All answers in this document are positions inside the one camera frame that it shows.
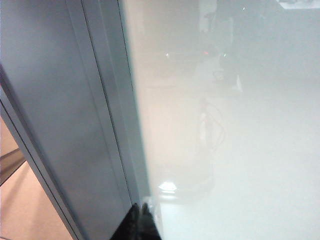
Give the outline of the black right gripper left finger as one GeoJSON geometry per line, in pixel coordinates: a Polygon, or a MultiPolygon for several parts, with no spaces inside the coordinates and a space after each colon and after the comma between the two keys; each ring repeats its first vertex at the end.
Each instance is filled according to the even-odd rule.
{"type": "Polygon", "coordinates": [[[135,240],[137,238],[139,206],[135,203],[129,209],[124,219],[110,238],[111,240],[135,240]]]}

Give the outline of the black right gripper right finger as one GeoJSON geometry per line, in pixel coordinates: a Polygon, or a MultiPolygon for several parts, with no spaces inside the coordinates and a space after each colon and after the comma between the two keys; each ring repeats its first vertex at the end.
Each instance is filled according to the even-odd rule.
{"type": "Polygon", "coordinates": [[[139,217],[139,239],[140,240],[161,240],[161,236],[156,227],[153,215],[147,203],[142,205],[139,217]]]}

